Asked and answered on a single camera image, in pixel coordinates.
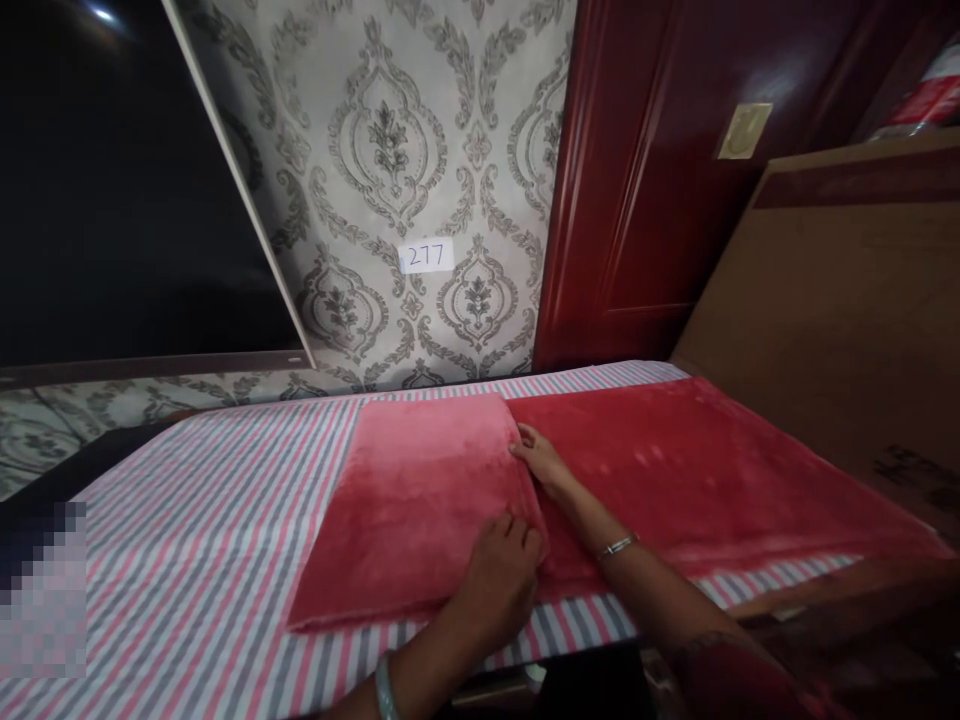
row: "red sleeve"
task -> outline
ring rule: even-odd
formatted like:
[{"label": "red sleeve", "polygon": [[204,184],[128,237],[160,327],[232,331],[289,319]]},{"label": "red sleeve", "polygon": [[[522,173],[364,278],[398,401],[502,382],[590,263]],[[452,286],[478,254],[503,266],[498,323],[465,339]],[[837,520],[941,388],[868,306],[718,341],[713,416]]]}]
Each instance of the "red sleeve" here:
[{"label": "red sleeve", "polygon": [[731,636],[694,641],[674,663],[674,672],[694,718],[825,720],[838,716],[829,703],[805,695],[772,658]]}]

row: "pink blanket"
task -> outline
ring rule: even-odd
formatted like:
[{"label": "pink blanket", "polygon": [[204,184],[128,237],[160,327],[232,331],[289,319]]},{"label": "pink blanket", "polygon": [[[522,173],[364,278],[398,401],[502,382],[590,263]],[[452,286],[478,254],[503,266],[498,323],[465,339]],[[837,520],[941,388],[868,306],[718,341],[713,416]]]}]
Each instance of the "pink blanket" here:
[{"label": "pink blanket", "polygon": [[[644,543],[691,577],[819,553],[952,557],[919,520],[702,378],[508,401]],[[607,590],[556,504],[540,594]]]},{"label": "pink blanket", "polygon": [[426,618],[463,579],[483,523],[509,510],[543,531],[500,395],[371,402],[301,574],[295,632]]},{"label": "pink blanket", "polygon": [[514,420],[549,437],[621,521],[690,576],[818,553],[953,555],[911,515],[702,379],[509,403],[495,394],[371,402],[290,629],[429,617],[456,590],[483,522],[505,508],[549,541],[541,601],[604,591],[596,562],[556,505],[538,504],[508,453]]}]

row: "hand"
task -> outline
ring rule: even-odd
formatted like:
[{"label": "hand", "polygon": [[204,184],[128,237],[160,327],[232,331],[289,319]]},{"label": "hand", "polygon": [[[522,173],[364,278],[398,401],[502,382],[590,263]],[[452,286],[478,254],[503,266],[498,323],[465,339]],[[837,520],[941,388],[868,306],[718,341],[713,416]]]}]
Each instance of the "hand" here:
[{"label": "hand", "polygon": [[480,531],[467,577],[447,606],[473,636],[477,662],[513,640],[530,619],[542,544],[540,533],[509,513]]},{"label": "hand", "polygon": [[536,428],[517,423],[522,443],[510,446],[510,453],[523,460],[547,494],[556,499],[557,493],[570,483],[576,483],[573,473],[563,458]]}]

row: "door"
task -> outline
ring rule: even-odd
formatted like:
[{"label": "door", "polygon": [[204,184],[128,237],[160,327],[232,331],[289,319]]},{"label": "door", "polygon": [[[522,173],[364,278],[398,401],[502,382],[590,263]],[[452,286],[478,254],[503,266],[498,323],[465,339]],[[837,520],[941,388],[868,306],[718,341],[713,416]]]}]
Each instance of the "door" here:
[{"label": "door", "polygon": [[846,143],[938,2],[580,0],[534,369],[668,357],[766,161]]}]

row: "pink and gray striped sheet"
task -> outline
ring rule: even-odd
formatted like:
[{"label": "pink and gray striped sheet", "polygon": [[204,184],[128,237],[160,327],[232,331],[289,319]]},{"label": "pink and gray striped sheet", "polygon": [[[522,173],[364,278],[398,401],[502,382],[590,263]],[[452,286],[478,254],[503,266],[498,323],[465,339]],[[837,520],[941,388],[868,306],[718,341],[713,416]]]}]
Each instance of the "pink and gray striped sheet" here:
[{"label": "pink and gray striped sheet", "polygon": [[[78,498],[87,517],[86,677],[0,681],[0,716],[283,718],[329,707],[412,623],[313,637],[283,623],[368,402],[581,392],[676,380],[628,361],[526,378],[233,408],[174,426]],[[721,607],[855,562],[817,556],[700,578]],[[634,637],[612,595],[541,605],[502,668]]]}]

